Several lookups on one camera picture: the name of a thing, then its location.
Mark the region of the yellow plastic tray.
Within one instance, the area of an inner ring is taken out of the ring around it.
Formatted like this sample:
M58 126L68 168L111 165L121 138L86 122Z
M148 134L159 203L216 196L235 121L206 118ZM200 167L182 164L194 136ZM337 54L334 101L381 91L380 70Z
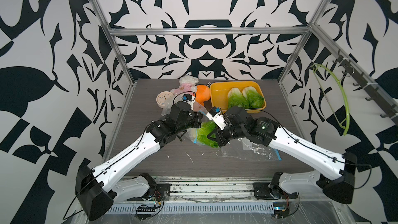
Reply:
M259 113L265 109L266 101L256 82L218 82L210 85L210 99L213 107L224 113L233 106L246 109L249 113Z

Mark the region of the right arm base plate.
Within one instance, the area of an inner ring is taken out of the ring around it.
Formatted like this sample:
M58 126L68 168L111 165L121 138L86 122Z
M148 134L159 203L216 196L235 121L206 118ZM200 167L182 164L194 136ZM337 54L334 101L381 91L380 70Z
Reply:
M254 196L259 200L280 200L297 199L298 193L289 194L283 191L279 186L279 180L283 172L276 172L270 183L253 183Z

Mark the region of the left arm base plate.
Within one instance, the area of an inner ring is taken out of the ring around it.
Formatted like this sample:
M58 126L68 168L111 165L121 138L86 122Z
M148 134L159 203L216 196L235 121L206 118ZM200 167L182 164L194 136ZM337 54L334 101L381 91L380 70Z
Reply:
M170 196L171 184L159 184L148 173L140 175L148 185L148 189L140 197L127 198L127 201L144 201L154 199L157 201L167 200Z

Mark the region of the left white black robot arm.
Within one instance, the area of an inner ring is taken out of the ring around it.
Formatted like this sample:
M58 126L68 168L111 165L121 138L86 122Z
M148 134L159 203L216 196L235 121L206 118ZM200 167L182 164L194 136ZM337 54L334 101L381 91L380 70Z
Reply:
M174 141L179 133L199 129L204 115L186 102L172 105L169 114L148 124L142 135L125 150L93 169L78 170L75 197L88 220L105 215L117 200L143 197L152 184L143 175L121 183L121 179L144 159Z

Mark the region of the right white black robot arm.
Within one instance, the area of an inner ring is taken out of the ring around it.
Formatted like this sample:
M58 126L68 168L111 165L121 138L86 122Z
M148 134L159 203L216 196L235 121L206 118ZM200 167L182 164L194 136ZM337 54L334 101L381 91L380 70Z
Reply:
M213 107L207 118L217 127L208 138L226 146L230 140L245 138L252 143L282 151L312 167L306 173L276 172L263 199L302 192L322 193L342 204L350 204L355 190L357 157L352 153L328 151L286 130L276 119L253 118L247 111L233 106L225 113Z

